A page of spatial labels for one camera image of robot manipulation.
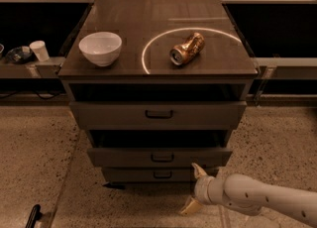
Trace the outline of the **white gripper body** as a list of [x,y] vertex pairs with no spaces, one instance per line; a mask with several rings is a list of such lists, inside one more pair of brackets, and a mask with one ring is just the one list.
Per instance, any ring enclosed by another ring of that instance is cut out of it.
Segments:
[[197,180],[194,195],[203,205],[224,205],[228,201],[224,192],[224,180],[209,175],[204,175]]

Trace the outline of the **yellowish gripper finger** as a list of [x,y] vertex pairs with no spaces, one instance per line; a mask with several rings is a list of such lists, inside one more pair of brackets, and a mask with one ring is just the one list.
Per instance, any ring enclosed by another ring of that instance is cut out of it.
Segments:
[[187,216],[198,212],[202,207],[203,205],[196,198],[189,196],[186,199],[184,206],[180,209],[179,213],[181,215]]
[[191,164],[193,166],[194,169],[194,177],[196,179],[200,179],[201,177],[205,176],[207,174],[207,172],[197,163],[192,163]]

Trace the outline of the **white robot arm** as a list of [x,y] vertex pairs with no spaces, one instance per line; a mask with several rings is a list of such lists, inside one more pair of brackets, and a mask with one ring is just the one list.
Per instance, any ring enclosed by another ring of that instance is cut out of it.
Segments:
[[196,183],[193,194],[180,210],[181,215],[195,213],[205,205],[222,205],[255,216],[265,207],[317,228],[316,192],[271,185],[239,173],[220,179],[197,163],[191,165]]

